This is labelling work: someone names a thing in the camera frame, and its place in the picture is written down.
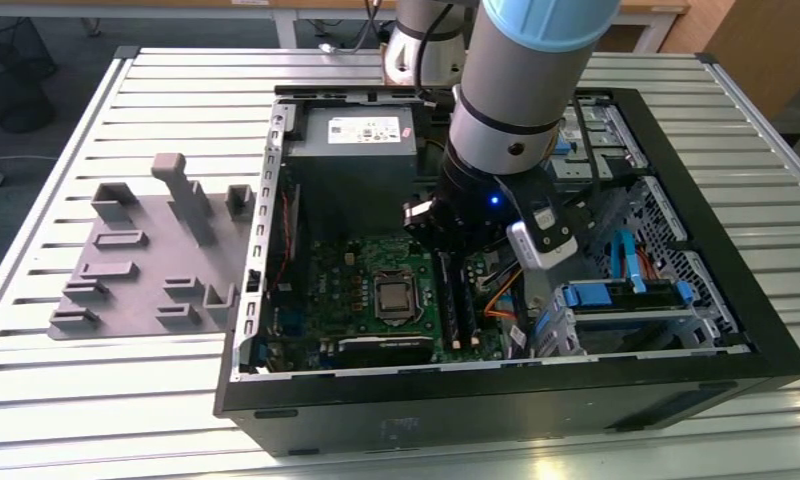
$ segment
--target slotted metal table surface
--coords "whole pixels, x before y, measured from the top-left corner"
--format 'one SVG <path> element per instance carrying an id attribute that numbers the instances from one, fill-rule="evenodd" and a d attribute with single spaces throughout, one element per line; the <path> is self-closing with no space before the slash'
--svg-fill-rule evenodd
<path id="1" fill-rule="evenodd" d="M 800 381 L 659 432 L 276 460 L 210 414 L 221 334 L 48 338 L 98 183 L 162 193 L 152 157 L 178 151 L 205 192 L 255 184 L 273 86 L 353 83 L 383 83 L 377 52 L 144 49 L 113 60 L 0 269 L 0 478 L 800 478 Z M 800 160 L 692 56 L 600 54 L 581 85 L 643 92 L 800 345 Z"/>

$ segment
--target red cable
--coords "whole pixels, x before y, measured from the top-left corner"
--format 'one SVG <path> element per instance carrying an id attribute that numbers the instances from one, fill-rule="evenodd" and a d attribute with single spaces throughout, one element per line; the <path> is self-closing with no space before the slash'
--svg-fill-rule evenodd
<path id="1" fill-rule="evenodd" d="M 279 282 L 281 281 L 281 275 L 284 274 L 284 270 L 288 267 L 288 260 L 291 259 L 291 225 L 288 224 L 288 195 L 284 192 L 281 192 L 281 203 L 281 216 L 284 217 L 284 260 L 281 261 L 281 268 L 279 269 L 279 274 L 276 275 L 276 281 L 272 283 L 272 288 L 269 289 L 271 292 L 279 286 Z"/>

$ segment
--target chip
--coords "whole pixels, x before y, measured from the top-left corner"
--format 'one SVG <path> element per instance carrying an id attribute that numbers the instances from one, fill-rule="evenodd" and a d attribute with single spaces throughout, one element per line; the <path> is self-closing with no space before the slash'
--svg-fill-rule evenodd
<path id="1" fill-rule="evenodd" d="M 376 317 L 392 327 L 404 325 L 416 317 L 419 310 L 412 272 L 405 270 L 377 272 L 373 286 Z"/>
<path id="2" fill-rule="evenodd" d="M 389 283 L 379 287 L 379 303 L 383 311 L 409 309 L 405 283 Z"/>

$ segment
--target green motherboard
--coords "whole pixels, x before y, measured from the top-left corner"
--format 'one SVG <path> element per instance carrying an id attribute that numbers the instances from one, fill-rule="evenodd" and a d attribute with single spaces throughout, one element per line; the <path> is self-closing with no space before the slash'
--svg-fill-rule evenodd
<path id="1" fill-rule="evenodd" d="M 472 280 L 483 275 L 483 259 L 467 270 Z M 408 236 L 315 242 L 308 278 L 309 336 L 425 336 L 435 342 L 433 363 L 501 359 L 495 328 L 480 331 L 476 348 L 444 344 L 432 258 Z"/>

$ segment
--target blue latch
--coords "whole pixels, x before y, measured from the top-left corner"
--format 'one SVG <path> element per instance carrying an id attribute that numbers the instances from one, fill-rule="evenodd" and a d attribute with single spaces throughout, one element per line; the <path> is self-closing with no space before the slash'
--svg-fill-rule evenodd
<path id="1" fill-rule="evenodd" d="M 548 320 L 551 320 L 551 315 L 548 314 L 548 312 L 545 312 L 545 315 L 543 315 L 543 318 L 540 318 L 539 321 L 536 322 L 536 327 L 533 328 L 535 336 L 537 336 L 540 334 L 540 332 L 543 331 L 543 328 L 545 328 L 545 324 L 548 323 Z"/>
<path id="2" fill-rule="evenodd" d="M 577 298 L 583 307 L 599 307 L 611 305 L 608 287 L 603 283 L 579 283 L 572 285 L 577 292 Z"/>
<path id="3" fill-rule="evenodd" d="M 567 307 L 573 307 L 579 304 L 577 293 L 575 293 L 573 287 L 563 287 L 563 298 L 565 299 Z"/>
<path id="4" fill-rule="evenodd" d="M 557 134 L 557 144 L 555 145 L 555 155 L 567 155 L 572 150 L 572 144 L 563 138 L 563 134 Z"/>
<path id="5" fill-rule="evenodd" d="M 691 289 L 691 284 L 684 280 L 679 280 L 676 282 L 676 289 L 679 290 L 684 304 L 691 305 L 694 303 L 694 289 Z"/>
<path id="6" fill-rule="evenodd" d="M 619 265 L 619 249 L 621 247 L 625 252 L 625 276 L 635 286 L 635 293 L 645 293 L 635 243 L 635 236 L 629 230 L 620 229 L 616 231 L 613 240 L 611 240 L 611 277 L 619 278 L 621 276 Z"/>

